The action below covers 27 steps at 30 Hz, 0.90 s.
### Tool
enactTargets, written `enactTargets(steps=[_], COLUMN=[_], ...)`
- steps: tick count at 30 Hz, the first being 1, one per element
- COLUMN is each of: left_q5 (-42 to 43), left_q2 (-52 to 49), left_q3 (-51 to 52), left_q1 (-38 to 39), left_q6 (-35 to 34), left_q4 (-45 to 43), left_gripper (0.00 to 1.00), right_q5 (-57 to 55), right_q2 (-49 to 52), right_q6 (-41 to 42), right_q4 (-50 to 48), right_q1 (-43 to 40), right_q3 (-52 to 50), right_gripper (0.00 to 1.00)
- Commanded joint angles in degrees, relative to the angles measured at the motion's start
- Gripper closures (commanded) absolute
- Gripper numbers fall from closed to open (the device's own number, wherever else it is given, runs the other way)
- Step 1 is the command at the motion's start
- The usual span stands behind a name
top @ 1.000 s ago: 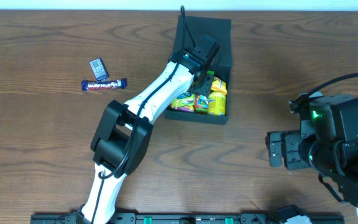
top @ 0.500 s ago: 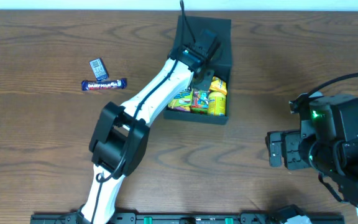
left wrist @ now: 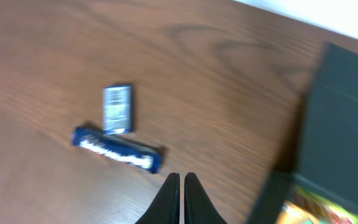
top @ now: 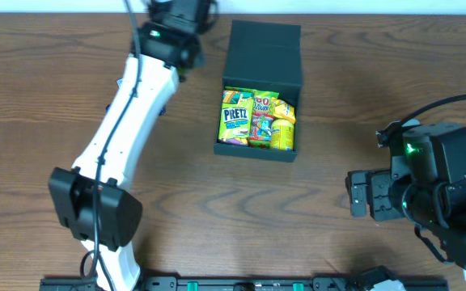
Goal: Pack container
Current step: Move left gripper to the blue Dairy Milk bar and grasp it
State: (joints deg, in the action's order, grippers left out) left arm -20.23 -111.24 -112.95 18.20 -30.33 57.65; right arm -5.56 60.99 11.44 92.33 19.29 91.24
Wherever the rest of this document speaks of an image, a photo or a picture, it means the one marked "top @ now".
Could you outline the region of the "Dairy Milk chocolate bar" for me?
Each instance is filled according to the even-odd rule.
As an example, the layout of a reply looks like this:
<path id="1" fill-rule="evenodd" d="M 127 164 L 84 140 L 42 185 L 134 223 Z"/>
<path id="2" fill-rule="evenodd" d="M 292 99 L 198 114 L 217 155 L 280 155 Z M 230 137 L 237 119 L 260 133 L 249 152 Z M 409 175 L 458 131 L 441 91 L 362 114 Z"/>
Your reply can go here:
<path id="1" fill-rule="evenodd" d="M 108 109 L 110 108 L 111 104 L 108 104 L 106 107 L 105 107 L 105 111 L 107 112 Z M 163 106 L 163 108 L 161 109 L 160 113 L 159 113 L 159 116 L 163 116 L 164 114 L 166 113 L 166 106 Z"/>

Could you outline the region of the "yellow Mentos bottle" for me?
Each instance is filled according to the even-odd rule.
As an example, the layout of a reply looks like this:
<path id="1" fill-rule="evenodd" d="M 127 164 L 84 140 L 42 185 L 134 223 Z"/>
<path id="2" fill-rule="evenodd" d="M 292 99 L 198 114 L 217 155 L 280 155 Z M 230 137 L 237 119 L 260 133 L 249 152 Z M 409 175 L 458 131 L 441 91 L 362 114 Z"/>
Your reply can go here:
<path id="1" fill-rule="evenodd" d="M 285 119 L 277 119 L 271 124 L 271 150 L 292 151 L 294 149 L 294 125 Z"/>

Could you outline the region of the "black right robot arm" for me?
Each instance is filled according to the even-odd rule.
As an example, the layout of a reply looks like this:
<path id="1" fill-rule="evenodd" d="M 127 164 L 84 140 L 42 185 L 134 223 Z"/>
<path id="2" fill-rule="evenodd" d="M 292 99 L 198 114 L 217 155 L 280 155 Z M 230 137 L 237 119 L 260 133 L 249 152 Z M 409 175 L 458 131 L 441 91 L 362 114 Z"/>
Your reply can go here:
<path id="1" fill-rule="evenodd" d="M 352 216 L 406 218 L 438 261 L 466 272 L 466 127 L 415 120 L 401 125 L 387 147 L 388 168 L 348 172 Z M 439 247 L 422 237 L 424 230 Z"/>

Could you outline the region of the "green Pretz snack box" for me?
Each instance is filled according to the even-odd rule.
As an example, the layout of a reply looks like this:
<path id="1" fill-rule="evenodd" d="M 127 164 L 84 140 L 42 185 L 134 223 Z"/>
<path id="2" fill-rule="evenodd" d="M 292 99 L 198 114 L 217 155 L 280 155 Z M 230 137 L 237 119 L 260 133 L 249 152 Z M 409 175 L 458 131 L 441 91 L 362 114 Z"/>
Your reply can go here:
<path id="1" fill-rule="evenodd" d="M 252 92 L 224 90 L 219 121 L 218 141 L 247 146 L 254 98 Z"/>

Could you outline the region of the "yellow candy wrapper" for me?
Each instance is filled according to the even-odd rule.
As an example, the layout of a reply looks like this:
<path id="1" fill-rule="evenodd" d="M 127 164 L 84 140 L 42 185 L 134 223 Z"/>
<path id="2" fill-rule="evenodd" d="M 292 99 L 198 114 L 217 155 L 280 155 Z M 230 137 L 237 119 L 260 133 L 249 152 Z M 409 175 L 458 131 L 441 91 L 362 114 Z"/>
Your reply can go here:
<path id="1" fill-rule="evenodd" d="M 269 110 L 272 113 L 272 115 L 277 119 L 287 120 L 291 124 L 296 123 L 294 107 L 282 99 L 273 97 L 271 99 L 271 107 Z"/>

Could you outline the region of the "Haribo worms candy bag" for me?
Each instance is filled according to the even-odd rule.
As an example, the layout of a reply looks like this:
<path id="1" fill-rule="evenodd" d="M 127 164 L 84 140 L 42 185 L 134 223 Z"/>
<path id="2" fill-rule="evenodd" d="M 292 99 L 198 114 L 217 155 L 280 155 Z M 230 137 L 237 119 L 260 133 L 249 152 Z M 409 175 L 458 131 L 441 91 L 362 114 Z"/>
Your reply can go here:
<path id="1" fill-rule="evenodd" d="M 259 91 L 242 87 L 227 86 L 227 91 L 238 92 L 243 98 L 253 99 L 252 121 L 248 143 L 252 147 L 268 149 L 271 141 L 271 124 L 274 121 L 273 101 L 279 94 L 273 91 Z"/>

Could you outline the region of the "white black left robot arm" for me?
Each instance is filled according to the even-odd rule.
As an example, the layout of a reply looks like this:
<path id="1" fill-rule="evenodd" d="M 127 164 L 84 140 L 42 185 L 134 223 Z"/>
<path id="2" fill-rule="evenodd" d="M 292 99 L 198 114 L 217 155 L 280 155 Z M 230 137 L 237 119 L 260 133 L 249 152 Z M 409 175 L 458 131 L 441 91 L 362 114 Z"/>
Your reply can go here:
<path id="1" fill-rule="evenodd" d="M 199 36 L 218 20 L 212 0 L 151 1 L 139 26 L 132 11 L 121 84 L 87 148 L 69 170 L 53 169 L 48 188 L 58 220 L 87 252 L 78 279 L 43 279 L 42 290 L 143 290 L 132 240 L 142 203 L 130 194 L 134 172 L 158 116 L 204 62 Z"/>

